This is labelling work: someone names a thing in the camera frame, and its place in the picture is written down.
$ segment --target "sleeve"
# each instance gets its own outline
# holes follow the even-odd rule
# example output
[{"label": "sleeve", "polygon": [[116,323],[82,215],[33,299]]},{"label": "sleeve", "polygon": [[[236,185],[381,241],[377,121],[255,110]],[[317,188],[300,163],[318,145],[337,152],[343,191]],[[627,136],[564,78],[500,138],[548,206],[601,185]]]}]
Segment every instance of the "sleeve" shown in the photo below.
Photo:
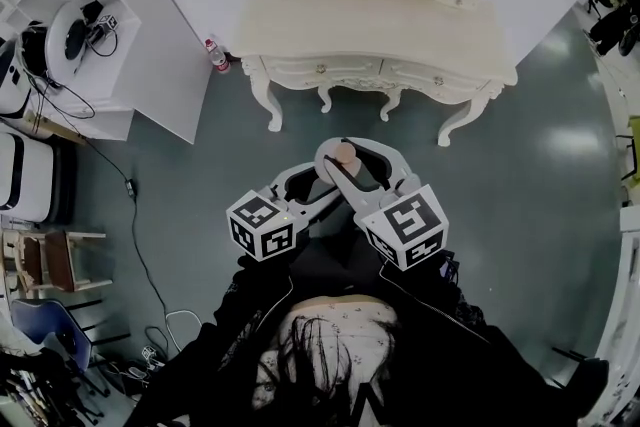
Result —
[{"label": "sleeve", "polygon": [[528,425],[545,425],[553,418],[555,426],[576,427],[578,415],[564,390],[548,385],[496,326],[484,325],[478,332],[489,341],[496,355],[492,377],[500,383],[511,383],[503,388],[501,400],[510,403],[514,411],[529,411]]},{"label": "sleeve", "polygon": [[247,255],[238,260],[240,271],[214,313],[216,325],[204,323],[198,338],[152,378],[124,427],[155,427],[197,407],[200,398],[194,393],[194,383],[202,381],[198,376],[215,376],[227,349],[260,304],[269,302],[280,283],[288,283],[288,259],[272,260],[257,262]]},{"label": "sleeve", "polygon": [[442,250],[404,272],[392,264],[387,264],[383,277],[418,301],[438,308],[466,327],[475,329],[485,326],[482,310],[470,305],[460,287],[442,276],[443,266],[447,262],[452,265],[452,260],[453,253]]}]

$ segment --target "long black hair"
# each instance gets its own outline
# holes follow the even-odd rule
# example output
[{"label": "long black hair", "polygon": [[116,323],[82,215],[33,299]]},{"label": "long black hair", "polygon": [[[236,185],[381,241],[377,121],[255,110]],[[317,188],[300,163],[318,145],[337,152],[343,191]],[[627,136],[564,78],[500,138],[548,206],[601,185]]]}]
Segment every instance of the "long black hair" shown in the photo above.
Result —
[{"label": "long black hair", "polygon": [[277,343],[277,372],[259,365],[267,379],[256,387],[273,390],[273,399],[255,407],[260,425],[348,425],[351,414],[351,355],[336,335],[336,368],[329,372],[321,318],[296,317],[291,332]]}]

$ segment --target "white appliance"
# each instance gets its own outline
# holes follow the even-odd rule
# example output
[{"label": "white appliance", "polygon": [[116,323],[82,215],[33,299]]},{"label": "white appliance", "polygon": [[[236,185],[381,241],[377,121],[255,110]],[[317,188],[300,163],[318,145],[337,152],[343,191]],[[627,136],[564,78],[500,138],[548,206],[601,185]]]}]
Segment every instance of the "white appliance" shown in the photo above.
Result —
[{"label": "white appliance", "polygon": [[0,133],[0,214],[42,222],[49,216],[54,151],[22,135]]},{"label": "white appliance", "polygon": [[47,29],[44,57],[47,75],[60,84],[70,84],[82,61],[87,24],[73,2],[62,5]]},{"label": "white appliance", "polygon": [[29,102],[31,87],[16,56],[16,40],[0,47],[0,117],[20,119]]}]

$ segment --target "electrical cable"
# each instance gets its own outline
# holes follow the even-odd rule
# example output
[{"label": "electrical cable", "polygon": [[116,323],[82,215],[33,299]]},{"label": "electrical cable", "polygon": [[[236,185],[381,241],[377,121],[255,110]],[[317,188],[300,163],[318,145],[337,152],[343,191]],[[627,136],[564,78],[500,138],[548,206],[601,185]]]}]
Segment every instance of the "electrical cable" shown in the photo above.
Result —
[{"label": "electrical cable", "polygon": [[[75,127],[75,125],[73,123],[71,123],[66,116],[60,111],[58,110],[58,112],[60,113],[60,115],[65,119],[65,121],[75,130],[75,132],[82,137],[82,134],[80,133],[80,131]],[[198,321],[198,324],[200,324],[200,327],[202,327],[202,321],[200,320],[200,317],[198,317],[198,315],[191,311],[191,310],[176,310],[176,311],[168,311],[167,308],[167,304],[165,303],[164,299],[162,298],[162,295],[160,294],[160,291],[158,290],[158,287],[156,286],[155,282],[153,281],[153,278],[151,277],[151,272],[149,271],[149,267],[147,266],[142,253],[140,251],[140,247],[138,246],[138,237],[136,235],[136,221],[138,219],[138,196],[137,196],[137,192],[135,190],[135,186],[133,184],[133,180],[131,178],[128,178],[127,175],[111,160],[109,159],[104,153],[102,153],[100,150],[98,150],[98,148],[96,148],[96,146],[94,146],[87,138],[84,138],[85,141],[87,142],[87,144],[98,154],[100,155],[106,162],[108,162],[123,178],[125,181],[125,187],[127,189],[127,193],[129,195],[129,197],[131,198],[131,200],[133,201],[133,205],[134,205],[134,210],[133,210],[133,219],[131,221],[131,237],[133,239],[133,246],[136,250],[136,254],[138,255],[138,259],[140,260],[140,263],[142,264],[142,267],[144,268],[145,274],[147,276],[147,280],[149,281],[149,284],[151,285],[151,288],[153,288],[153,291],[155,292],[158,301],[160,302],[160,304],[162,305],[162,313],[164,314],[164,321],[165,321],[165,327],[167,329],[167,332],[169,333],[169,336],[171,337],[171,341],[173,342],[173,345],[176,347],[176,349],[178,350],[178,352],[182,352],[182,347],[180,347],[178,345],[178,342],[176,341],[176,338],[173,334],[173,331],[171,330],[171,327],[169,326],[169,317],[176,315],[176,314],[180,314],[180,313],[188,313],[192,316],[194,316],[196,318],[196,320]],[[145,334],[147,335],[147,338],[149,338],[149,335],[147,333],[147,331],[149,329],[156,329],[159,333],[162,334],[162,336],[164,337],[165,341],[167,342],[167,356],[168,356],[168,340],[167,337],[164,336],[164,333],[162,333],[162,330],[157,327],[157,326],[147,326],[145,328]]]},{"label": "electrical cable", "polygon": [[113,46],[113,50],[111,51],[110,54],[101,54],[100,52],[98,52],[88,39],[85,40],[85,42],[87,43],[87,46],[91,50],[93,50],[93,52],[96,55],[99,55],[100,57],[111,57],[113,54],[116,53],[116,50],[118,50],[118,33],[116,31],[112,31],[109,34],[113,34],[113,37],[115,38],[115,45]]},{"label": "electrical cable", "polygon": [[[616,80],[615,76],[613,75],[611,69],[609,68],[609,65],[607,65],[607,63],[604,62],[604,59],[602,59],[603,56],[599,55],[594,49],[592,49],[593,55],[596,59],[596,61],[598,61],[602,67],[607,71],[607,75],[609,75],[609,77],[611,77],[611,80],[613,81],[613,83],[616,85],[616,88],[618,89],[618,94],[620,95],[620,97],[623,99],[624,102],[624,108],[627,112],[627,117],[631,118],[631,112],[629,109],[629,100],[627,99],[627,95],[624,92],[624,89],[622,89],[622,87],[620,87],[620,84],[618,84],[618,81]],[[629,77],[626,73],[624,73],[620,68],[618,68],[615,65],[611,65],[613,68],[615,68],[618,73],[620,73],[624,78],[626,78],[627,80],[631,80],[631,77]]]},{"label": "electrical cable", "polygon": [[[86,41],[86,43],[89,46],[89,48],[91,48],[91,50],[93,50],[100,57],[109,57],[109,56],[113,55],[113,53],[118,48],[118,35],[117,35],[117,33],[115,31],[113,31],[113,35],[114,35],[114,39],[115,39],[115,45],[114,45],[113,51],[110,54],[101,54],[101,53],[96,51],[96,49],[93,47],[93,45],[89,41]],[[39,95],[39,102],[40,103],[39,103],[39,106],[37,108],[37,113],[38,113],[38,116],[37,116],[37,119],[36,119],[37,127],[40,126],[39,120],[40,120],[40,117],[42,115],[42,109],[44,108],[44,101],[47,101],[47,102],[49,102],[51,107],[53,107],[64,118],[64,120],[69,124],[69,126],[71,126],[73,128],[73,130],[80,137],[83,137],[83,139],[86,141],[86,143],[100,157],[102,157],[111,167],[113,167],[113,169],[115,169],[120,174],[120,176],[122,176],[122,178],[124,179],[125,187],[127,189],[127,194],[129,195],[129,197],[133,201],[133,205],[134,205],[133,219],[131,221],[131,237],[133,239],[133,245],[134,245],[134,248],[136,250],[136,254],[138,256],[138,259],[140,260],[140,264],[144,268],[147,280],[149,281],[149,284],[151,285],[151,288],[153,288],[153,291],[155,292],[156,297],[158,298],[158,301],[162,305],[162,313],[164,314],[164,318],[165,318],[165,327],[166,327],[166,329],[167,329],[167,331],[169,333],[169,336],[171,337],[171,341],[175,345],[175,347],[178,350],[178,352],[181,352],[182,348],[178,345],[178,342],[176,341],[175,336],[173,335],[173,332],[171,331],[171,327],[169,326],[169,317],[171,317],[172,315],[176,315],[176,314],[188,313],[190,315],[193,315],[196,318],[196,320],[198,321],[198,324],[200,325],[200,327],[202,327],[202,321],[200,320],[200,317],[198,317],[198,315],[196,313],[194,313],[193,311],[191,311],[191,310],[176,310],[176,311],[173,311],[173,312],[169,312],[168,311],[167,304],[164,301],[164,299],[162,298],[162,295],[160,294],[160,291],[158,290],[158,287],[156,286],[155,282],[153,281],[153,278],[151,277],[151,272],[149,270],[149,267],[147,266],[147,264],[146,264],[146,262],[145,262],[145,260],[144,260],[144,258],[142,256],[142,253],[140,251],[140,247],[138,245],[138,237],[136,235],[136,221],[138,219],[138,199],[137,199],[137,192],[135,190],[135,184],[134,184],[133,180],[131,178],[127,177],[127,175],[111,159],[109,159],[109,157],[107,157],[104,153],[102,153],[91,141],[89,141],[86,137],[82,136],[82,134],[80,133],[78,128],[71,121],[69,121],[69,119],[67,118],[67,116],[69,116],[70,118],[80,119],[80,120],[82,120],[82,119],[91,119],[96,115],[95,109],[93,108],[93,106],[91,104],[89,104],[89,102],[87,102],[84,98],[82,98],[80,95],[78,95],[75,91],[72,91],[66,85],[60,84],[60,83],[56,82],[55,80],[52,80],[52,79],[50,79],[48,77],[42,77],[42,76],[38,76],[38,75],[35,75],[34,73],[32,73],[31,70],[26,66],[26,63],[24,62],[24,60],[22,59],[22,38],[21,37],[18,38],[17,48],[16,48],[16,55],[17,55],[19,64],[22,66],[22,69],[27,74],[27,77],[29,79],[29,83],[31,84],[31,87]],[[46,84],[44,91],[41,91],[41,89],[38,87],[38,84],[37,84],[38,80],[43,81]],[[70,114],[68,112],[65,112],[64,110],[59,108],[47,96],[47,91],[48,91],[49,87],[52,86],[52,85],[55,85],[55,86],[57,86],[59,88],[63,88],[63,89],[66,89],[67,91],[69,91],[72,95],[74,95],[76,98],[78,98],[80,101],[82,101],[87,107],[89,107],[89,109],[91,110],[91,115],[89,115],[89,116],[75,116],[75,115]],[[161,333],[161,335],[163,336],[163,338],[165,339],[165,342],[166,342],[166,350],[164,352],[165,352],[165,355],[168,356],[169,341],[167,340],[167,337],[164,336],[164,333],[162,333],[162,330],[159,327],[157,327],[157,326],[147,326],[147,328],[145,328],[145,334],[147,335],[147,338],[149,338],[149,335],[147,333],[147,331],[149,329],[156,329],[156,330],[158,330],[159,333]]]}]

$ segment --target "white wire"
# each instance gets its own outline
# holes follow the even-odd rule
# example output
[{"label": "white wire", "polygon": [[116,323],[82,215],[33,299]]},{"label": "white wire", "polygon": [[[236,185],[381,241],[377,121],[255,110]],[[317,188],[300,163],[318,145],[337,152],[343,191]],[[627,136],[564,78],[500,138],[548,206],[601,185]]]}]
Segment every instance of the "white wire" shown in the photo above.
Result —
[{"label": "white wire", "polygon": [[196,315],[194,312],[192,312],[191,310],[176,310],[176,311],[170,311],[169,313],[167,313],[164,317],[164,322],[165,322],[165,326],[167,327],[167,331],[169,332],[169,336],[171,337],[171,341],[173,342],[173,345],[176,346],[176,349],[178,349],[178,352],[182,352],[182,347],[180,347],[178,345],[178,342],[176,342],[176,338],[173,336],[173,332],[171,331],[171,326],[169,326],[169,317],[173,316],[173,315],[177,315],[179,313],[188,313],[190,315],[193,315],[196,320],[198,321],[198,324],[200,324],[200,327],[202,327],[202,321],[200,320],[200,317],[198,317],[198,315]]},{"label": "white wire", "polygon": [[[607,65],[607,63],[604,62],[604,59],[602,59],[602,56],[598,55],[598,53],[592,48],[591,49],[593,56],[596,58],[596,61],[600,62],[600,64],[602,64],[602,66],[604,67],[605,70],[607,70],[607,74],[609,75],[609,77],[611,77],[611,80],[613,80],[613,83],[616,85],[616,88],[618,89],[618,93],[620,94],[620,96],[623,99],[624,102],[624,108],[627,111],[627,117],[629,119],[631,119],[631,111],[629,109],[629,99],[627,98],[627,95],[624,92],[624,89],[622,89],[620,87],[620,84],[618,84],[618,81],[616,80],[615,76],[613,75],[611,69],[609,68],[609,66]],[[620,73],[621,75],[623,75],[626,79],[631,80],[631,77],[629,77],[629,75],[627,75],[626,73],[624,73],[620,68],[618,68],[616,65],[612,64],[611,65],[613,68],[615,68],[618,73]]]}]

